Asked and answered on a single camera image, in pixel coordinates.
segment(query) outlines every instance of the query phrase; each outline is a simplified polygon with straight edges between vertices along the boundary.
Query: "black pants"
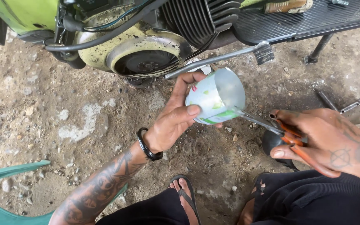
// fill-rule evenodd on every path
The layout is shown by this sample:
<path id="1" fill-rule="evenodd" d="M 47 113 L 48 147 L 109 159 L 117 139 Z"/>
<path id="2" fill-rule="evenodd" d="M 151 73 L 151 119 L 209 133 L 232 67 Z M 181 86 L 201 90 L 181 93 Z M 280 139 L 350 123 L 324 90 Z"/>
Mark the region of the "black pants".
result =
<path id="1" fill-rule="evenodd" d="M 264 189 L 259 188 L 261 181 Z M 313 170 L 264 174 L 255 185 L 254 225 L 360 225 L 360 178 L 356 176 L 343 173 L 332 179 Z M 189 222 L 176 190 L 168 189 L 118 210 L 96 225 L 116 224 Z"/>

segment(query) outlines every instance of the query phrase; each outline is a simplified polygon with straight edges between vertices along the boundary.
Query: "black bangle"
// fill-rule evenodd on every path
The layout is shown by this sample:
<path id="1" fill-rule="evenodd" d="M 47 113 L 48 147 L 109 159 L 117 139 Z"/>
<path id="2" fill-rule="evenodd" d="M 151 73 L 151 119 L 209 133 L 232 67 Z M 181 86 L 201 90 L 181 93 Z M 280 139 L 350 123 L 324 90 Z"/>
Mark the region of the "black bangle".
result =
<path id="1" fill-rule="evenodd" d="M 140 147 L 141 149 L 144 151 L 144 153 L 147 155 L 148 158 L 150 158 L 150 160 L 155 161 L 155 160 L 160 160 L 163 157 L 163 152 L 159 152 L 157 154 L 153 154 L 150 149 L 148 148 L 148 146 L 145 144 L 145 142 L 142 140 L 142 131 L 146 130 L 148 131 L 147 128 L 143 127 L 140 130 L 138 130 L 137 132 L 137 138 L 138 141 L 140 142 Z"/>

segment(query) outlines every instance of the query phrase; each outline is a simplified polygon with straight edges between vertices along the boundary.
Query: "hand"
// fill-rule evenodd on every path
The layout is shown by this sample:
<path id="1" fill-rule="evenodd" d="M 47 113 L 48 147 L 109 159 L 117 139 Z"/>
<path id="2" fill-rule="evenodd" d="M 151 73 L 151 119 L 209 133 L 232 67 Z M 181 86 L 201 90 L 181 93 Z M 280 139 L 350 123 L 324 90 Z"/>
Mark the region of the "hand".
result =
<path id="1" fill-rule="evenodd" d="M 143 136 L 151 152 L 158 153 L 170 149 L 182 133 L 195 123 L 193 119 L 200 113 L 201 108 L 198 105 L 185 106 L 186 96 L 190 91 L 188 84 L 204 78 L 205 74 L 196 72 L 184 73 L 177 78 L 166 107 Z M 218 123 L 215 126 L 220 128 L 223 125 Z"/>
<path id="2" fill-rule="evenodd" d="M 301 149 L 317 162 L 334 171 L 360 177 L 360 129 L 339 112 L 330 109 L 302 113 L 276 110 L 273 114 L 281 122 L 296 126 L 307 135 L 308 145 Z M 304 162 L 288 145 L 273 148 L 270 156 Z"/>

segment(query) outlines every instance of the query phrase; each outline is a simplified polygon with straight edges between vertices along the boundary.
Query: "dirt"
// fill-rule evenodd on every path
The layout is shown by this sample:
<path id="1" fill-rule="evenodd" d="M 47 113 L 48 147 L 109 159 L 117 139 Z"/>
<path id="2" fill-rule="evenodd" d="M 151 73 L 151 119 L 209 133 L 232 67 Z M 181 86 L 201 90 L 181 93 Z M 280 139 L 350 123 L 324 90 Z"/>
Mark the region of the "dirt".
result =
<path id="1" fill-rule="evenodd" d="M 318 41 L 276 44 L 276 59 L 262 66 L 252 55 L 217 66 L 227 66 L 239 75 L 248 110 L 256 115 L 264 117 L 272 109 L 323 107 L 315 94 L 318 90 L 328 91 L 341 108 L 360 98 L 360 29 L 335 34 L 318 64 L 303 65 L 302 58 Z M 88 66 L 72 69 L 42 46 L 15 38 L 13 32 L 7 42 L 0 46 L 0 168 L 43 159 L 51 165 L 0 180 L 0 207 L 38 216 L 56 209 L 76 188 L 73 182 L 81 183 L 133 143 L 140 127 L 151 126 L 174 81 L 157 79 L 148 88 L 134 89 L 116 74 Z M 244 47 L 233 43 L 199 58 Z M 345 116 L 360 122 L 360 107 Z M 264 155 L 260 141 L 264 129 L 250 125 L 242 119 L 227 121 L 222 129 L 193 125 L 166 152 L 167 160 L 145 166 L 104 214 L 158 194 L 172 176 L 182 173 L 198 192 L 203 223 L 234 223 L 255 175 L 291 172 Z M 64 175 L 54 173 L 57 170 Z"/>

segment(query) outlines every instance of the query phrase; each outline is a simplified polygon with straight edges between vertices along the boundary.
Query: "black rubber floor mat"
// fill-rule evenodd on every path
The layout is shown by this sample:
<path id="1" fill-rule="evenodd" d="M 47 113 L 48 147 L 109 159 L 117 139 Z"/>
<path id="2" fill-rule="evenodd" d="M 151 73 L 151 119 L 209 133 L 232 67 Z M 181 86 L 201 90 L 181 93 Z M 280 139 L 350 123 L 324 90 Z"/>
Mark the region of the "black rubber floor mat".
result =
<path id="1" fill-rule="evenodd" d="M 241 9 L 233 24 L 239 41 L 255 45 L 262 40 L 272 44 L 296 41 L 360 27 L 360 0 L 347 0 L 348 6 L 333 4 L 331 0 L 313 0 L 308 11 L 299 14 L 272 13 L 250 6 Z"/>

